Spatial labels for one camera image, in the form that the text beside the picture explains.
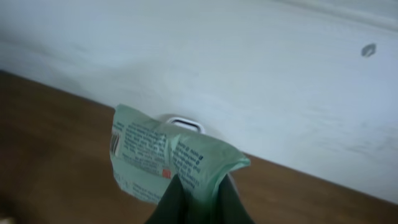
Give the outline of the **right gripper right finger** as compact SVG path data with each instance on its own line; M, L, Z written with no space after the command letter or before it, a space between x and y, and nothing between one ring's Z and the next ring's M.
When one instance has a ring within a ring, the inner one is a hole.
M254 224L240 201L236 184L230 174L227 174L219 185L216 222L219 224Z

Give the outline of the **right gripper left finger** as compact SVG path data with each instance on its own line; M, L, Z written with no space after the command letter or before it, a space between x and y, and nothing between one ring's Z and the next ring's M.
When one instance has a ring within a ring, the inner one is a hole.
M185 191L179 176L175 175L145 224L185 224L186 218Z

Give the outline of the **teal wipes packet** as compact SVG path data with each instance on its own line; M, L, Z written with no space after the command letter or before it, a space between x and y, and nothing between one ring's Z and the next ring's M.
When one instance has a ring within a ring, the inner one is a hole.
M126 105L113 118L110 159L120 188L139 200L159 203L177 176L191 206L209 209L228 172L250 160L234 146L157 121Z

